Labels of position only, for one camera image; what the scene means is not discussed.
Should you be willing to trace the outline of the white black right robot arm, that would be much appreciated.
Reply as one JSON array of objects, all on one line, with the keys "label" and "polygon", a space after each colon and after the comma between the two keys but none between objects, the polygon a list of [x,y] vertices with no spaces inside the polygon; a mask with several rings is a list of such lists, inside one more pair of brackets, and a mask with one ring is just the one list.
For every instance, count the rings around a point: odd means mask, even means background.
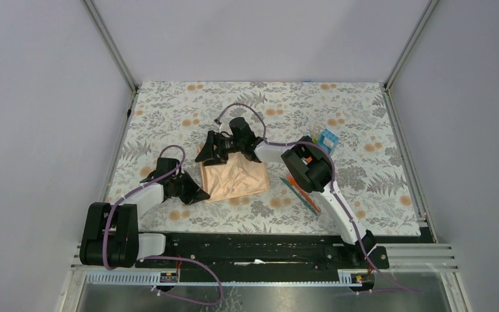
[{"label": "white black right robot arm", "polygon": [[241,153],[255,163],[285,165],[297,186],[304,192],[316,193],[322,207],[337,226],[349,264],[362,268],[372,260],[377,247],[375,236],[363,226],[350,209],[335,181],[335,163],[330,154],[309,136],[295,142],[271,142],[257,136],[243,117],[229,122],[230,132],[209,131],[195,161],[204,166],[225,164],[232,153]]}]

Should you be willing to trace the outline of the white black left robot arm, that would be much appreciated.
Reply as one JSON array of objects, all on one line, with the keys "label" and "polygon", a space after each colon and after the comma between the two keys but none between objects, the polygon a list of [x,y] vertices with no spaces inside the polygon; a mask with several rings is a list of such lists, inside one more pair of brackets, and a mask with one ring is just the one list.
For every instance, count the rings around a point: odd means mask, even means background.
[{"label": "white black left robot arm", "polygon": [[181,161],[160,157],[157,165],[139,187],[115,205],[94,202],[88,208],[79,251],[84,265],[110,268],[134,266],[141,258],[150,256],[160,267],[175,261],[174,247],[166,244],[163,234],[139,233],[138,217],[170,198],[178,198],[185,205],[208,200],[205,192],[181,168]]}]

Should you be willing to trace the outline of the peach satin napkin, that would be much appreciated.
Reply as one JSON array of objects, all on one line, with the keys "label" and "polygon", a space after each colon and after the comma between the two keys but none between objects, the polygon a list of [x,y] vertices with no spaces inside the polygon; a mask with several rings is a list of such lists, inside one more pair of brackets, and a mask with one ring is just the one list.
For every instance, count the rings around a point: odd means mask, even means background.
[{"label": "peach satin napkin", "polygon": [[199,167],[203,190],[210,196],[206,203],[258,194],[270,188],[266,165],[251,162],[240,152],[230,154],[226,164]]}]

